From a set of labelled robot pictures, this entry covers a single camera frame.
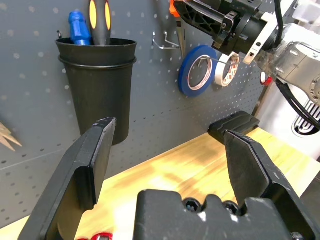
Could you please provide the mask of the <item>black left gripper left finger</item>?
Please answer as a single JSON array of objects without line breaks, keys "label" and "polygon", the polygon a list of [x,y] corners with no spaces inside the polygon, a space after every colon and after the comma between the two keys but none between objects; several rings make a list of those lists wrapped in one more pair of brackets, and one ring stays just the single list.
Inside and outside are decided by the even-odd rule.
[{"label": "black left gripper left finger", "polygon": [[115,129],[115,118],[98,120],[65,152],[18,239],[75,238],[84,212],[98,203]]}]

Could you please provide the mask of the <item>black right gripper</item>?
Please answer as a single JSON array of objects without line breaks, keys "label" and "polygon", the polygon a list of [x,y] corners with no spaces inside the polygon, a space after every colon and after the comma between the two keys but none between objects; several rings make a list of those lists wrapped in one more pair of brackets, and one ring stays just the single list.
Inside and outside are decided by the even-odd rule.
[{"label": "black right gripper", "polygon": [[247,54],[266,26],[261,0],[175,0],[180,17],[211,36],[212,47],[223,54]]}]

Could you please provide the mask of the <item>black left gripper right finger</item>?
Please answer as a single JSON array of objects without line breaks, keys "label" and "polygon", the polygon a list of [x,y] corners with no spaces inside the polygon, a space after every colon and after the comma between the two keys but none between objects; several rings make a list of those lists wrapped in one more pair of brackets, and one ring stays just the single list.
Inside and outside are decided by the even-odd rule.
[{"label": "black left gripper right finger", "polygon": [[225,131],[224,144],[230,183],[240,206],[240,239],[315,239],[315,221],[263,146],[232,130]]}]

